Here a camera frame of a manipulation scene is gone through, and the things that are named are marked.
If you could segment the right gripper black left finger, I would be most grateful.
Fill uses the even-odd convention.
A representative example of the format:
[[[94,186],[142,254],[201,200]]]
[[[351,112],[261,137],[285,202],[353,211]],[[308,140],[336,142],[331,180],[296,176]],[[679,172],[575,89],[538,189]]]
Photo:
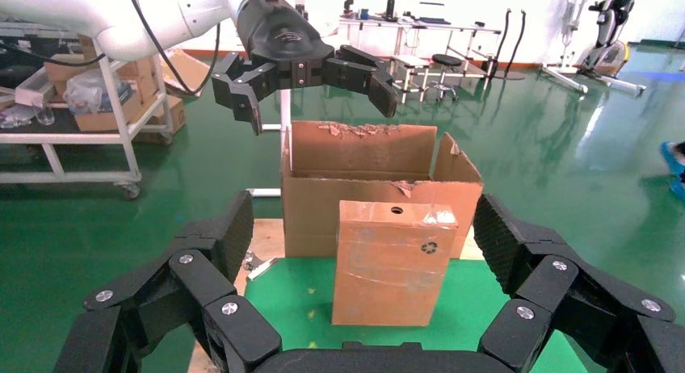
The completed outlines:
[[[186,224],[161,255],[94,289],[55,371],[138,372],[181,326],[220,371],[256,371],[282,339],[235,287],[253,230],[251,194],[239,191],[223,214]]]

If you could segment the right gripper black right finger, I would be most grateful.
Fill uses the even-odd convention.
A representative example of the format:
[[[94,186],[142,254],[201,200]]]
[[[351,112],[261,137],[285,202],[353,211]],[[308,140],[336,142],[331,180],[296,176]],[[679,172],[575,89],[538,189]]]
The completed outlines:
[[[491,194],[477,202],[474,239],[508,301],[478,351],[530,371],[554,332],[609,372],[681,372],[684,328],[673,308],[584,261],[553,229],[515,217]]]

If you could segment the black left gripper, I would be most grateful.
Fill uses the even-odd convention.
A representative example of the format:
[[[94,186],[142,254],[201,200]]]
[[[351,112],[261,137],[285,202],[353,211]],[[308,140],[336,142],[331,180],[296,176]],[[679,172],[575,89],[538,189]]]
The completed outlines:
[[[364,94],[385,117],[397,110],[388,63],[350,45],[334,47],[284,0],[246,0],[237,14],[237,33],[249,60],[230,52],[212,69],[217,104],[236,121],[263,132],[259,103],[276,89],[324,83]]]

